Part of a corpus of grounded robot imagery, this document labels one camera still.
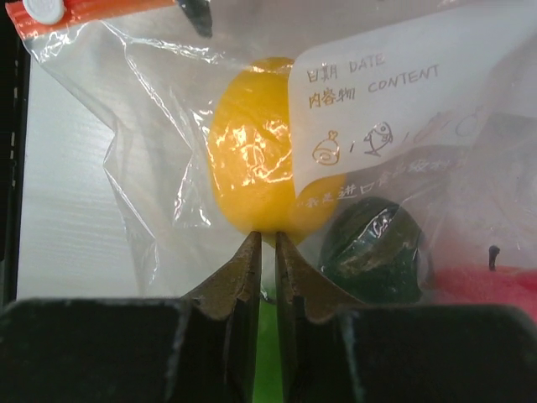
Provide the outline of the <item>clear zip top bag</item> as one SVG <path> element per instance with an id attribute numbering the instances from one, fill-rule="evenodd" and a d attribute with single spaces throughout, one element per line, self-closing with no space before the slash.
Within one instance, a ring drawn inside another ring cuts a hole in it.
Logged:
<path id="1" fill-rule="evenodd" d="M 222 214 L 208 135 L 230 82 L 269 57 L 288 78 L 295 193 L 343 175 L 326 234 L 376 196 L 420 225 L 436 271 L 536 268 L 533 1 L 14 1 L 34 60 L 114 133 L 104 170 L 139 292 L 182 296 L 248 233 Z"/>

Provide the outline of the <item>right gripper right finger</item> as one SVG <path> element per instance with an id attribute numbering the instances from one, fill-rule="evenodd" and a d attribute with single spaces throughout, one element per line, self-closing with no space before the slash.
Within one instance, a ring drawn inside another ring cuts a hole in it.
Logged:
<path id="1" fill-rule="evenodd" d="M 365 306 L 275 241 L 286 402 L 533 402 L 536 326 L 500 305 Z"/>

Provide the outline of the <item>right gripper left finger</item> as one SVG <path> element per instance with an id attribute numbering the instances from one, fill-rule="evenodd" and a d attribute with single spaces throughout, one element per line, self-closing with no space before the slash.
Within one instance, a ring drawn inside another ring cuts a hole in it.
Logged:
<path id="1" fill-rule="evenodd" d="M 182 297 L 45 298 L 1 314 L 4 402 L 249 402 L 262 240 Z"/>

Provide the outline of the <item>fake yellow lemon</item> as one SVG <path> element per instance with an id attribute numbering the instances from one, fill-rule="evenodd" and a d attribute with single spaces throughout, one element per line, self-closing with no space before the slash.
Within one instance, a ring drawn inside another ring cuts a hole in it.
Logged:
<path id="1" fill-rule="evenodd" d="M 254 61 L 228 85 L 208 135 L 213 195 L 242 233 L 260 232 L 275 244 L 278 232 L 299 244 L 321 229 L 339 204 L 343 175 L 295 193 L 289 130 L 288 78 L 293 60 Z"/>

